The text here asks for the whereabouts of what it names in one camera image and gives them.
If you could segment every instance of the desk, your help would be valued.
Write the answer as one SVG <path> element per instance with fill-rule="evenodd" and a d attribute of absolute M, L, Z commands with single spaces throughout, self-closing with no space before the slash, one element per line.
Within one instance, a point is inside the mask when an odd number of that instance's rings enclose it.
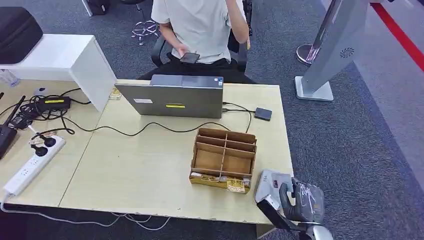
<path fill-rule="evenodd" d="M 262 169 L 293 175 L 280 88 L 276 85 L 226 84 L 224 101 L 273 111 L 270 122 L 253 119 L 257 154 L 252 190 L 247 194 L 189 182 L 196 132 L 174 133 L 158 126 L 127 137 L 111 130 L 93 134 L 66 191 L 61 208 L 134 213 L 237 223 L 270 224 L 256 207 Z M 187 130 L 213 119 L 141 116 L 125 98 L 109 101 L 98 123 L 135 133 L 149 122 Z M 247 113 L 224 113 L 216 122 L 244 132 Z"/>
<path fill-rule="evenodd" d="M 149 81 L 140 80 L 119 82 L 149 84 Z M 15 103 L 22 93 L 31 96 L 31 90 L 39 84 L 39 81 L 23 81 L 12 89 L 14 97 L 8 92 L 0 101 L 0 109 Z M 61 93 L 76 86 L 72 82 L 45 84 L 51 84 L 50 93 Z M 293 175 L 280 88 L 277 85 L 226 84 L 224 101 L 250 110 L 262 107 L 273 111 L 270 122 L 254 118 L 250 126 L 249 133 L 257 138 L 257 154 L 252 190 L 247 194 L 189 182 L 196 131 L 174 133 L 153 125 L 137 136 L 128 137 L 109 129 L 82 132 L 69 123 L 76 134 L 59 134 L 67 141 L 65 147 L 10 203 L 249 223 L 257 225 L 260 237 L 273 229 L 254 200 L 262 169 Z M 249 122 L 246 112 L 224 113 L 218 120 L 140 116 L 124 97 L 110 100 L 101 116 L 93 106 L 78 104 L 72 105 L 69 116 L 83 128 L 110 126 L 127 133 L 135 133 L 149 122 L 187 130 L 212 121 L 244 132 Z M 54 120 L 37 122 L 34 126 L 41 130 L 60 125 L 59 120 Z M 32 135 L 29 131 L 21 131 L 18 142 L 0 161 L 0 184 L 4 185 L 31 156 L 31 149 L 24 144 Z"/>
<path fill-rule="evenodd" d="M 10 88 L 0 83 L 0 89 L 4 92 L 4 97 L 0 100 L 0 112 L 16 104 L 22 95 L 26 95 L 27 99 L 29 99 L 34 95 L 35 89 L 40 87 L 46 88 L 47 94 L 59 95 L 67 90 L 78 88 L 78 85 L 75 82 L 23 80 L 18 86 Z M 88 100 L 81 91 L 70 93 L 69 96 L 82 102 Z M 11 110 L 0 117 L 1 123 L 6 120 L 10 112 Z M 73 103 L 71 110 L 68 112 L 68 117 L 88 128 L 94 128 L 101 114 L 91 104 L 80 105 Z M 60 120 L 35 121 L 33 126 L 38 131 L 45 131 L 62 128 L 62 123 Z M 69 135 L 66 131 L 58 133 L 59 136 L 65 138 L 66 145 L 34 181 L 19 196 L 11 198 L 8 203 L 43 207 L 59 206 L 78 162 L 93 135 L 90 132 L 77 129 L 71 123 L 69 127 L 76 131 L 75 135 Z M 0 160 L 0 186 L 2 188 L 34 154 L 28 145 L 28 141 L 32 136 L 34 136 L 34 133 L 29 129 L 19 130 L 15 143 L 3 159 Z M 3 190 L 0 190 L 0 195 L 3 196 Z"/>

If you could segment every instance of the white cable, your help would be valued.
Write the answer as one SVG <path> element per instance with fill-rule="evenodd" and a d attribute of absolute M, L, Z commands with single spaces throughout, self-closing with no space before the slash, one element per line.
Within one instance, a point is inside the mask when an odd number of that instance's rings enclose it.
<path fill-rule="evenodd" d="M 54 221 L 58 221 L 58 222 L 64 222 L 64 223 L 69 223 L 69 224 L 96 224 L 96 225 L 100 225 L 102 227 L 110 227 L 113 224 L 115 224 L 121 217 L 125 217 L 126 219 L 130 220 L 131 222 L 134 222 L 134 223 L 138 224 L 140 227 L 142 227 L 142 228 L 144 228 L 146 230 L 157 231 L 157 230 L 161 230 L 162 228 L 164 228 L 167 225 L 168 221 L 171 219 L 171 217 L 168 217 L 168 219 L 165 221 L 165 223 L 162 226 L 158 227 L 158 228 L 149 228 L 149 227 L 143 226 L 141 224 L 141 223 L 146 223 L 147 221 L 149 221 L 150 218 L 152 217 L 151 215 L 147 218 L 147 220 L 138 221 L 138 220 L 135 220 L 128 213 L 125 213 L 125 214 L 116 214 L 116 213 L 111 212 L 111 214 L 117 216 L 117 218 L 115 219 L 115 221 L 113 221 L 110 224 L 103 224 L 103 223 L 99 223 L 99 222 L 95 222 L 95 221 L 70 221 L 70 220 L 66 220 L 66 219 L 60 219 L 60 218 L 54 218 L 54 217 L 51 217 L 51 216 L 47 216 L 47 215 L 45 215 L 43 213 L 40 213 L 40 212 L 7 210 L 7 209 L 5 209 L 5 206 L 4 205 L 5 205 L 6 201 L 10 197 L 12 197 L 12 196 L 13 196 L 13 194 L 10 194 L 10 193 L 8 193 L 8 194 L 6 194 L 4 196 L 4 198 L 0 202 L 0 210 L 2 210 L 5 213 L 11 213 L 11 214 L 33 214 L 33 215 L 39 215 L 39 216 L 45 217 L 45 218 L 50 219 L 50 220 L 54 220 Z"/>
<path fill-rule="evenodd" d="M 113 214 L 113 215 L 115 215 L 115 216 L 121 216 L 121 217 L 125 217 L 126 219 L 128 219 L 128 220 L 130 220 L 130 221 L 132 221 L 132 222 L 135 222 L 135 223 L 147 223 L 151 218 L 152 218 L 152 216 L 150 215 L 150 216 L 148 216 L 148 218 L 146 219 L 146 220 L 143 220 L 143 221 L 140 221 L 140 220 L 135 220 L 134 218 L 133 218 L 133 216 L 131 216 L 129 213 L 125 213 L 125 214 L 116 214 L 116 213 L 114 213 L 114 212 L 111 212 L 111 214 Z"/>
<path fill-rule="evenodd" d="M 102 227 L 110 227 L 110 226 L 112 226 L 113 224 L 115 224 L 122 216 L 118 216 L 116 219 L 115 219 L 115 221 L 113 221 L 112 223 L 110 223 L 110 224 L 102 224 L 102 223 L 99 223 L 99 222 L 95 222 L 95 221 L 70 221 L 70 220 L 66 220 L 66 219 L 60 219 L 60 218 L 54 218 L 54 217 L 51 217 L 51 216 L 47 216 L 47 215 L 45 215 L 45 214 L 42 214 L 42 213 L 40 213 L 40 212 L 31 212 L 31 211 L 16 211 L 16 210 L 6 210 L 5 209 L 5 207 L 4 207 L 4 204 L 5 204 L 5 202 L 11 197 L 11 196 L 13 196 L 12 194 L 7 194 L 5 197 L 4 197 L 4 199 L 1 201 L 1 203 L 0 203 L 0 209 L 3 211 L 3 212 L 5 212 L 5 213 L 11 213 L 11 214 L 33 214 L 33 215 L 39 215 L 39 216 L 42 216 L 42 217 L 45 217 L 45 218 L 47 218 L 47 219 L 50 219 L 50 220 L 54 220 L 54 221 L 58 221 L 58 222 L 65 222 L 65 223 L 69 223 L 69 224 L 96 224 L 96 225 L 100 225 L 100 226 L 102 226 Z"/>
<path fill-rule="evenodd" d="M 33 131 L 35 134 L 38 134 L 39 132 L 36 131 L 32 125 L 28 125 L 28 128 L 31 129 L 31 131 Z"/>
<path fill-rule="evenodd" d="M 144 221 L 139 221 L 139 220 L 135 220 L 134 218 L 133 218 L 133 216 L 131 216 L 131 215 L 129 215 L 129 214 L 125 214 L 124 215 L 124 217 L 126 218 L 126 219 L 128 219 L 128 220 L 130 220 L 130 221 L 133 221 L 133 222 L 135 222 L 135 223 L 147 223 L 151 218 L 152 218 L 152 216 L 150 215 L 150 216 L 148 216 L 148 218 L 147 218 L 147 220 L 144 220 Z"/>
<path fill-rule="evenodd" d="M 168 221 L 171 219 L 171 217 L 168 217 L 168 219 L 165 221 L 165 223 L 162 226 L 158 227 L 158 228 L 149 228 L 149 227 L 146 227 L 146 226 L 142 225 L 141 223 L 137 222 L 136 220 L 132 220 L 130 218 L 127 218 L 127 219 L 130 220 L 130 221 L 132 221 L 132 222 L 134 222 L 134 223 L 136 223 L 136 224 L 138 224 L 140 227 L 142 227 L 142 228 L 144 228 L 146 230 L 157 231 L 157 230 L 161 230 L 162 228 L 164 228 L 167 225 Z"/>

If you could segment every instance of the white shelf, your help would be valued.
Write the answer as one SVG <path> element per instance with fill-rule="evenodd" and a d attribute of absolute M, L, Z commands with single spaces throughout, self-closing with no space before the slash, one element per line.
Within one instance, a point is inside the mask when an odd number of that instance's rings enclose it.
<path fill-rule="evenodd" d="M 0 69 L 22 80 L 75 81 L 99 111 L 117 81 L 93 35 L 44 34 L 24 60 Z"/>

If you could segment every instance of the cardboard organizer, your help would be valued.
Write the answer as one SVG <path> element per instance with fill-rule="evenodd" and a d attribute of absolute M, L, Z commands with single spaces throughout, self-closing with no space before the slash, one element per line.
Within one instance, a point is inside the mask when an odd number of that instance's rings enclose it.
<path fill-rule="evenodd" d="M 190 182 L 247 193 L 255 166 L 256 141 L 251 134 L 200 128 L 193 148 Z"/>

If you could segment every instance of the plastic bottle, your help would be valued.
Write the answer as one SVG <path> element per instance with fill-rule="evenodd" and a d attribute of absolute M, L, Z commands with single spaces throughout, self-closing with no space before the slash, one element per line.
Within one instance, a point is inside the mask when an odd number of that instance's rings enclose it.
<path fill-rule="evenodd" d="M 8 69 L 0 69 L 0 82 L 5 83 L 13 88 L 17 86 L 21 80 Z"/>

